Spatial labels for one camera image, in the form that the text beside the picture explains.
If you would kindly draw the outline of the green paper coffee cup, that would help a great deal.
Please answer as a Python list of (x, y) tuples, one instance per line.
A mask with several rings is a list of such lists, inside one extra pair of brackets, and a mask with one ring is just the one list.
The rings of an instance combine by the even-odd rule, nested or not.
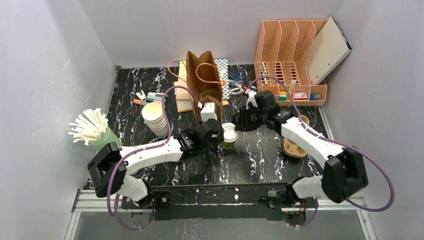
[(223, 141), (221, 142), (222, 148), (225, 150), (232, 149), (238, 137), (239, 135), (236, 131), (235, 134), (232, 135), (227, 135), (223, 133)]

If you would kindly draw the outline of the white lid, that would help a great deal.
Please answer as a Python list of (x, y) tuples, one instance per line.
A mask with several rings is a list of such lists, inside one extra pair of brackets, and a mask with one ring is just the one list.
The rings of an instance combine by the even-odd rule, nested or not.
[(221, 126), (224, 130), (225, 135), (233, 135), (236, 133), (236, 130), (235, 130), (236, 125), (231, 122), (223, 123)]

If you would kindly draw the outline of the cardboard cup carrier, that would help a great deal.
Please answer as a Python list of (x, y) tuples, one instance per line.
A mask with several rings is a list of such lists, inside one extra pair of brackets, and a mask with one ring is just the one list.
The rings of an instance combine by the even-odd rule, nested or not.
[(304, 149), (286, 137), (283, 138), (282, 149), (286, 155), (294, 158), (303, 158), (308, 154)]

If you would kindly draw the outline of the brown paper bag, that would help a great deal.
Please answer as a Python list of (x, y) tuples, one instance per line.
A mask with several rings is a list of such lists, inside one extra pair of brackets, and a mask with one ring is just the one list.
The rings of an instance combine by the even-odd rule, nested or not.
[(196, 124), (201, 121), (201, 110), (197, 107), (196, 100), (200, 103), (214, 103), (215, 112), (219, 119), (223, 118), (223, 90), (222, 82), (211, 51), (205, 51), (200, 56), (188, 51), (185, 58), (186, 77), (180, 77), (171, 70), (173, 76), (185, 82), (186, 87), (193, 93), (190, 103)]

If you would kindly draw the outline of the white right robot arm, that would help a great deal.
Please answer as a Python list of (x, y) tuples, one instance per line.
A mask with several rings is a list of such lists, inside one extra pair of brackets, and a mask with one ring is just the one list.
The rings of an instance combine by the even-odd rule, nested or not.
[(327, 198), (341, 203), (368, 184), (362, 155), (322, 139), (294, 110), (283, 109), (269, 90), (247, 90), (247, 102), (233, 116), (236, 131), (250, 132), (261, 126), (297, 144), (323, 168), (315, 177), (299, 177), (286, 185), (280, 197), (292, 203), (307, 198)]

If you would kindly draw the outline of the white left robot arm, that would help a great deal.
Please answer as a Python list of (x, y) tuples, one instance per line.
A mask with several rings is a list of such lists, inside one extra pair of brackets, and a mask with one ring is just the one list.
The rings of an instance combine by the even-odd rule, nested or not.
[(119, 194), (134, 201), (151, 197), (153, 193), (148, 183), (134, 175), (156, 164), (194, 158), (210, 143), (221, 142), (224, 130), (216, 108), (213, 102), (205, 103), (200, 111), (201, 124), (168, 140), (138, 146), (105, 144), (87, 165), (96, 196), (105, 198)]

